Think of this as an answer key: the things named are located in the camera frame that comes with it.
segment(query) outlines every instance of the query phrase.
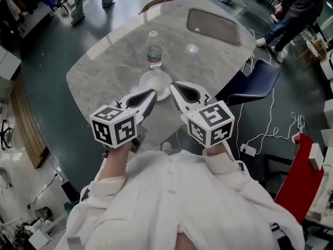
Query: white lab coat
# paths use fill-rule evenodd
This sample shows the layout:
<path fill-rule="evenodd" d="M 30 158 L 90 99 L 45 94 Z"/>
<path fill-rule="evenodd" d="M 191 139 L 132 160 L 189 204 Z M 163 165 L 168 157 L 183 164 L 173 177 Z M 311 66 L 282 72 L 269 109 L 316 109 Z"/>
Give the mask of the white lab coat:
<path fill-rule="evenodd" d="M 304 249 L 295 218 L 226 153 L 150 151 L 128 163 L 126 177 L 98 176 L 82 190 L 89 198 L 73 208 L 56 250 L 69 249 L 73 236 L 85 249 L 174 249 L 179 232 L 197 249 L 279 249 L 272 223 Z"/>

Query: desk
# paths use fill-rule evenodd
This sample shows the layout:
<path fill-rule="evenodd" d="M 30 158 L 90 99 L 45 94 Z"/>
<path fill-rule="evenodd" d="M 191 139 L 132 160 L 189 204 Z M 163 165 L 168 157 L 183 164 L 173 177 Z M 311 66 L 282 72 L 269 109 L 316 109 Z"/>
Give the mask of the desk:
<path fill-rule="evenodd" d="M 240 44 L 232 45 L 186 28 L 190 8 L 199 8 L 238 23 Z M 128 94 L 149 69 L 146 42 L 150 31 L 163 40 L 161 70 L 173 81 L 189 81 L 216 95 L 237 73 L 256 46 L 251 34 L 231 15 L 208 0 L 175 0 L 160 4 L 118 27 L 94 45 L 67 73 L 67 83 L 81 113 Z M 195 44 L 197 54 L 187 51 Z M 156 148 L 182 124 L 171 97 L 157 102 L 143 122 L 148 130 L 141 151 Z"/>

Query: navy blue chair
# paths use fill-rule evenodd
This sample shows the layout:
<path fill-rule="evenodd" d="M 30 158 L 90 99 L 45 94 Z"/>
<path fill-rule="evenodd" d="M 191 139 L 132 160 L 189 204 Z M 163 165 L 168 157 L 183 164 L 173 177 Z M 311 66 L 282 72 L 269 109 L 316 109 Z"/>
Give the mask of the navy blue chair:
<path fill-rule="evenodd" d="M 232 106 L 263 99 L 271 93 L 280 70 L 263 59 L 258 59 L 250 75 L 239 71 L 215 97 Z"/>

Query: wooden panel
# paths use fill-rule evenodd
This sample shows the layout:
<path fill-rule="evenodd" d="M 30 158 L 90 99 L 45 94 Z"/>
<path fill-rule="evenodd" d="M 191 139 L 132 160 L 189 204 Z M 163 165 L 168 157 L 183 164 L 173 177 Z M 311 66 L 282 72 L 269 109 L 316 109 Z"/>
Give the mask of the wooden panel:
<path fill-rule="evenodd" d="M 11 102 L 25 149 L 34 168 L 38 168 L 48 156 L 49 151 L 29 109 L 21 74 L 15 81 Z"/>

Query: bottle cap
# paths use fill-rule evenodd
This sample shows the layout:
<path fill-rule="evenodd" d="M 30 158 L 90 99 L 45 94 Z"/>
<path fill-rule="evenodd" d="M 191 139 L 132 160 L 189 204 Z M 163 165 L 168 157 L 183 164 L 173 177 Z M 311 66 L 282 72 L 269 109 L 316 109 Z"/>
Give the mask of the bottle cap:
<path fill-rule="evenodd" d="M 158 32 L 157 31 L 151 31 L 149 33 L 149 37 L 156 37 L 158 35 Z"/>

